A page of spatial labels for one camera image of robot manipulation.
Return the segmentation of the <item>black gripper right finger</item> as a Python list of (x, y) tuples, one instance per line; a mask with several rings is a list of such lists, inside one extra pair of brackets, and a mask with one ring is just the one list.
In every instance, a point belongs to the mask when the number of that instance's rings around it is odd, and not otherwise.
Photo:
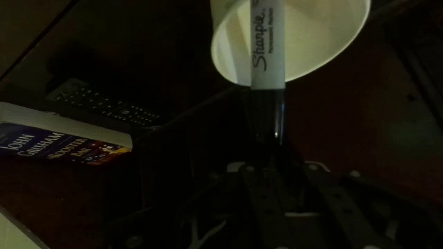
[(356, 202), (326, 164), (308, 160), (305, 173), (309, 182), (320, 192), (326, 208), (350, 249), (398, 249), (395, 242), (374, 231)]

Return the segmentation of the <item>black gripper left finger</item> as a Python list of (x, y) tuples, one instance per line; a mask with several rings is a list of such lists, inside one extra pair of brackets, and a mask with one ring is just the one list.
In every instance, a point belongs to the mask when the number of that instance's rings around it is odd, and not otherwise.
[(242, 168), (242, 175), (262, 249), (297, 249), (278, 189), (272, 185), (275, 171), (247, 164)]

